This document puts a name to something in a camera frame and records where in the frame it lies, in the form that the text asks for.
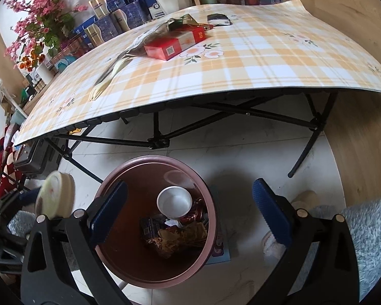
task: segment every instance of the silver screw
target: silver screw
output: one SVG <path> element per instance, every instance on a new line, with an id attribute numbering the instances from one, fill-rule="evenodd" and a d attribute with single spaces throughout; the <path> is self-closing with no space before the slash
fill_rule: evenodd
<path id="1" fill-rule="evenodd" d="M 77 209 L 74 213 L 73 213 L 73 216 L 75 218 L 81 218 L 83 217 L 85 214 L 85 210 L 84 209 Z"/>
<path id="2" fill-rule="evenodd" d="M 41 214 L 40 216 L 37 217 L 37 223 L 42 223 L 45 221 L 45 216 L 43 214 Z"/>
<path id="3" fill-rule="evenodd" d="M 301 217 L 301 218 L 306 218 L 308 216 L 308 212 L 304 209 L 299 209 L 298 211 L 296 211 L 298 217 Z"/>
<path id="4" fill-rule="evenodd" d="M 338 222 L 344 222 L 344 217 L 341 214 L 336 214 L 336 220 Z"/>

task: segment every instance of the wooden wall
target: wooden wall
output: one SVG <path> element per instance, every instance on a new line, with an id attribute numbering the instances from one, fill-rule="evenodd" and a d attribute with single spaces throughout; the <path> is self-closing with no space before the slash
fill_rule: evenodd
<path id="1" fill-rule="evenodd" d="M 0 34 L 0 78 L 7 90 L 16 96 L 16 101 L 21 98 L 21 91 L 24 89 L 25 79 L 18 68 L 14 68 L 14 62 L 8 57 L 4 57 L 6 45 Z"/>
<path id="2" fill-rule="evenodd" d="M 381 63 L 380 0 L 301 0 L 315 17 L 364 47 Z M 316 97 L 320 104 L 322 97 Z M 381 197 L 381 94 L 339 94 L 325 129 L 347 205 Z"/>

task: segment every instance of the qr code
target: qr code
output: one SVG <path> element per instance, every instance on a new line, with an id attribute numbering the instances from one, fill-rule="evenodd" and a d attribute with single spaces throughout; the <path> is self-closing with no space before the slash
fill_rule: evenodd
<path id="1" fill-rule="evenodd" d="M 171 56 L 172 54 L 175 53 L 175 49 L 173 48 L 173 46 L 169 46 L 166 50 L 167 50 L 168 56 Z"/>

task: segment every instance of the plaid tablecloth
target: plaid tablecloth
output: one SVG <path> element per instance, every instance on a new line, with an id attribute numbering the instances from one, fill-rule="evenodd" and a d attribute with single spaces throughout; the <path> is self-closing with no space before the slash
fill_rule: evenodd
<path id="1" fill-rule="evenodd" d="M 233 25 L 165 62 L 135 58 L 94 102 L 88 97 L 114 58 L 146 29 L 145 24 L 102 44 L 54 81 L 28 119 L 17 143 L 80 121 L 133 107 L 228 90 L 273 87 L 360 88 L 381 92 L 381 64 L 356 42 L 313 17 L 299 0 L 273 6 L 204 5 L 191 14 L 205 23 L 212 13 Z"/>

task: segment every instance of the tile floor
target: tile floor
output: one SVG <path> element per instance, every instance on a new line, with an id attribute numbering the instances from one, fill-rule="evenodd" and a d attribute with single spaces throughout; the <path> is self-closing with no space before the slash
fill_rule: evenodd
<path id="1" fill-rule="evenodd" d="M 280 97 L 260 109 L 311 119 L 303 95 Z M 196 108 L 165 110 L 160 113 L 160 129 L 167 133 L 211 114 Z M 184 283 L 167 289 L 148 290 L 128 285 L 124 289 L 126 296 L 142 305 L 246 304 L 273 269 L 264 262 L 260 250 L 268 227 L 251 198 L 251 185 L 256 178 L 264 178 L 275 193 L 289 200 L 302 191 L 314 190 L 322 204 L 335 205 L 338 209 L 345 207 L 337 166 L 324 135 L 296 175 L 287 177 L 311 133 L 300 126 L 234 115 L 173 139 L 169 149 L 144 151 L 81 143 L 74 158 L 100 178 L 134 157 L 167 155 L 192 167 L 208 185 L 216 185 L 219 192 L 231 261 L 205 266 Z M 121 120 L 102 124 L 90 135 L 146 140 L 152 137 L 152 115 L 131 118 L 128 125 Z M 61 162 L 59 170 L 75 179 L 74 209 L 87 208 L 99 184 L 66 161 Z M 79 288 L 90 293 L 80 272 L 73 275 Z"/>

